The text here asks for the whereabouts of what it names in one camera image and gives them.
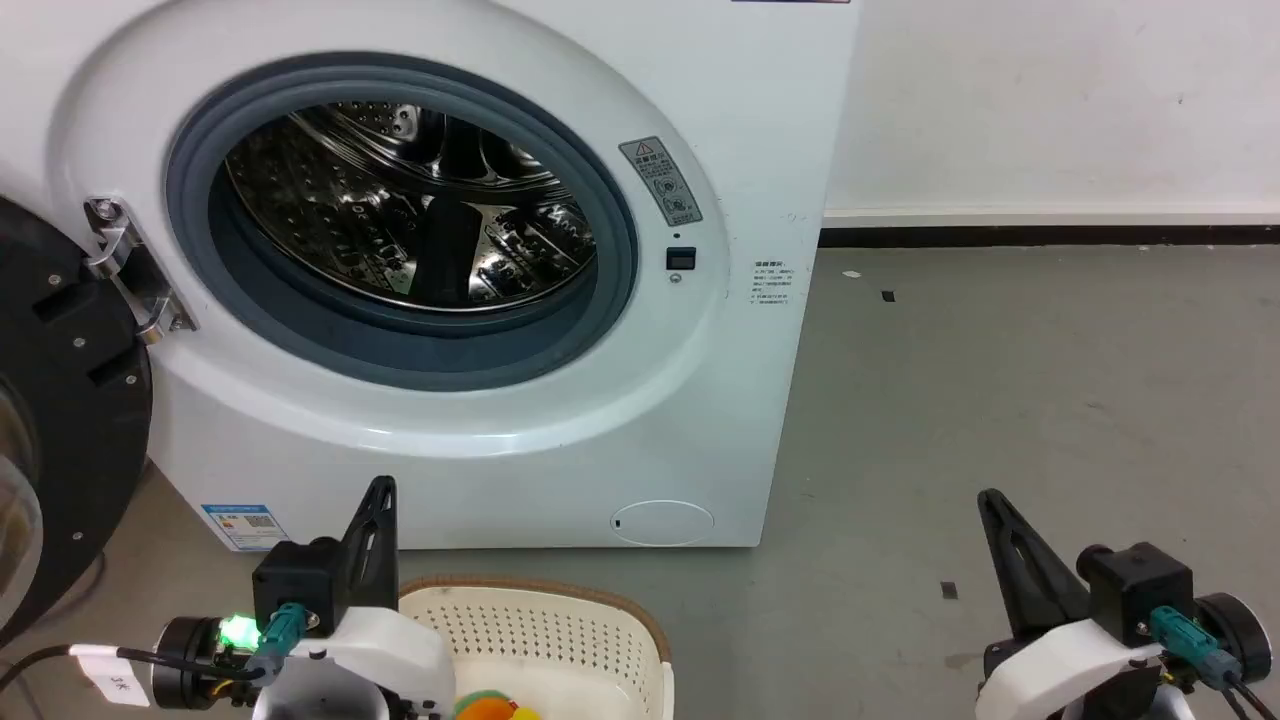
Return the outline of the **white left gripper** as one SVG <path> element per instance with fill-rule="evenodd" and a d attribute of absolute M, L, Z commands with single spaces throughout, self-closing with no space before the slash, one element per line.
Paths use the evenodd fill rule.
<path fill-rule="evenodd" d="M 396 479 L 375 477 L 343 536 L 346 611 L 302 639 L 257 697 L 255 719 L 452 719 L 454 665 L 440 634 L 398 611 Z"/>

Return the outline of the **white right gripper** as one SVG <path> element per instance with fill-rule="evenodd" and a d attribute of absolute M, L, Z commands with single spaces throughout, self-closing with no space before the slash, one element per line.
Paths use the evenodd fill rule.
<path fill-rule="evenodd" d="M 995 667 L 978 692 L 975 717 L 1047 719 L 1065 708 L 1065 719 L 1082 719 L 1088 692 L 1162 647 L 1128 647 L 1085 620 L 1089 591 L 1005 493 L 983 489 L 977 505 L 1012 639 L 1042 637 Z"/>

